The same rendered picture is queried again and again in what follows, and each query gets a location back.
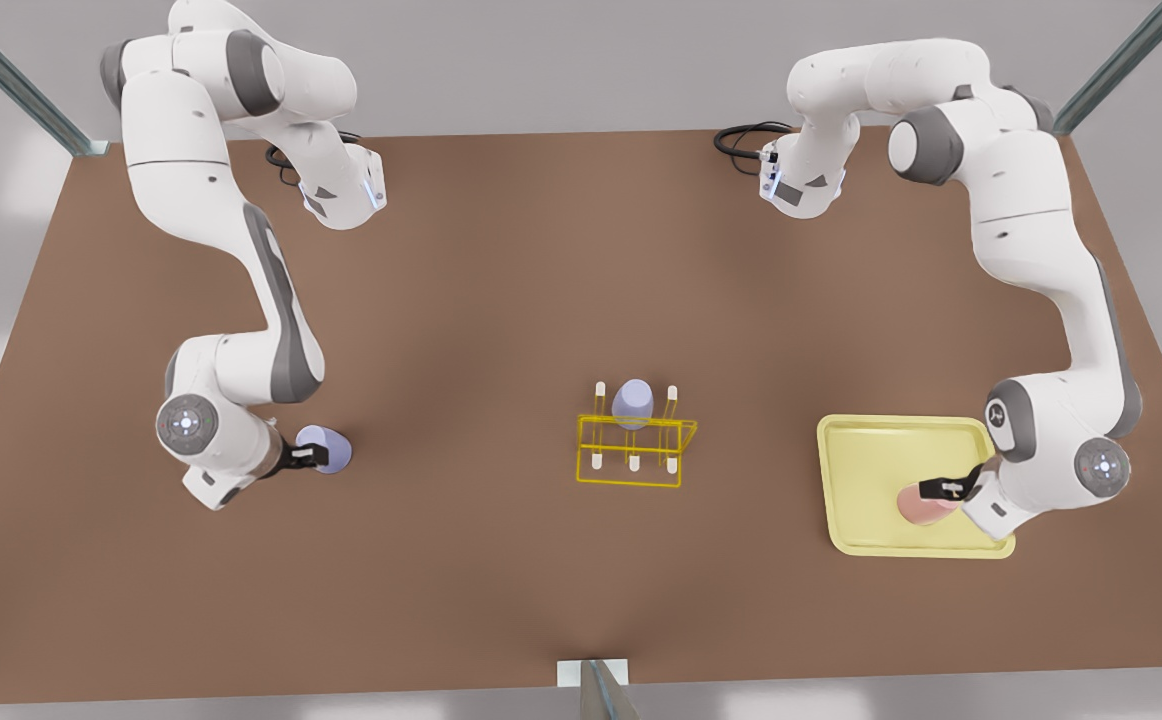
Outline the pink cup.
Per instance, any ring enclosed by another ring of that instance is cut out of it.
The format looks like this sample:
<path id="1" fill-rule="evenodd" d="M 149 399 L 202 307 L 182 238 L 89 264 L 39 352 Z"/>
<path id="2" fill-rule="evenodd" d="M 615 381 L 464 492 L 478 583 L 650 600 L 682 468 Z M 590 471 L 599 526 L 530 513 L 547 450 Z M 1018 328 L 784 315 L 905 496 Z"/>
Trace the pink cup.
<path id="1" fill-rule="evenodd" d="M 946 498 L 923 498 L 920 485 L 913 483 L 901 489 L 896 505 L 902 518 L 919 527 L 928 527 L 959 510 L 961 503 Z"/>

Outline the lavender cup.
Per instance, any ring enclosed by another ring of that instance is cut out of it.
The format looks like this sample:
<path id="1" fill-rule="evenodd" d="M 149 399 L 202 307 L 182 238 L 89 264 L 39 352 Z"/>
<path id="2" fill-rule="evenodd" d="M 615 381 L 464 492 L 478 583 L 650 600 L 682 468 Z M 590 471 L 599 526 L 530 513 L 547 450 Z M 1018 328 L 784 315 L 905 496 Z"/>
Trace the lavender cup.
<path id="1" fill-rule="evenodd" d="M 653 415 L 654 399 L 650 383 L 641 379 L 631 379 L 623 383 L 614 396 L 610 415 L 618 419 L 617 424 L 622 429 L 644 429 Z"/>
<path id="2" fill-rule="evenodd" d="M 351 442 L 333 429 L 307 425 L 299 430 L 296 442 L 293 458 L 301 456 L 307 466 L 322 474 L 338 473 L 352 459 Z"/>

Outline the yellow tray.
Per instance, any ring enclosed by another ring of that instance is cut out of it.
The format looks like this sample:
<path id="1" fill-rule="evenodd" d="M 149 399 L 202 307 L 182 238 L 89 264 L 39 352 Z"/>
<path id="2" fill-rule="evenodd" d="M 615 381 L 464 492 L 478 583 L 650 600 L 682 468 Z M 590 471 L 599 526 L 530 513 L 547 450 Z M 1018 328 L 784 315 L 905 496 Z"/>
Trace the yellow tray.
<path id="1" fill-rule="evenodd" d="M 851 556 L 1006 559 L 1014 537 L 992 541 L 956 511 L 930 525 L 897 509 L 919 480 L 964 477 L 994 454 L 991 437 L 964 416 L 833 413 L 817 429 L 829 537 Z"/>

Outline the silver frame post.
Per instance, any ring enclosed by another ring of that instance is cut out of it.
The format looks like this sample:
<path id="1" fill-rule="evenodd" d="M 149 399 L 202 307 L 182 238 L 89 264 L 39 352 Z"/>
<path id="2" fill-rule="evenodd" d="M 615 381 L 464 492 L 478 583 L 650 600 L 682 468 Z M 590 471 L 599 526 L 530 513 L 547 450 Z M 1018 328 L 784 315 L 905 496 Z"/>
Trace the silver frame post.
<path id="1" fill-rule="evenodd" d="M 578 687 L 578 720 L 641 720 L 627 697 L 627 658 L 573 658 L 555 664 L 558 687 Z"/>
<path id="2" fill-rule="evenodd" d="M 74 158 L 101 158 L 110 142 L 93 141 L 29 81 L 0 50 L 0 91 Z"/>
<path id="3" fill-rule="evenodd" d="M 1129 33 L 1116 51 L 1093 70 L 1079 91 L 1062 105 L 1055 115 L 1052 134 L 1056 136 L 1071 135 L 1079 123 L 1083 123 L 1105 101 L 1117 87 L 1125 81 L 1133 70 L 1162 44 L 1162 0 Z"/>

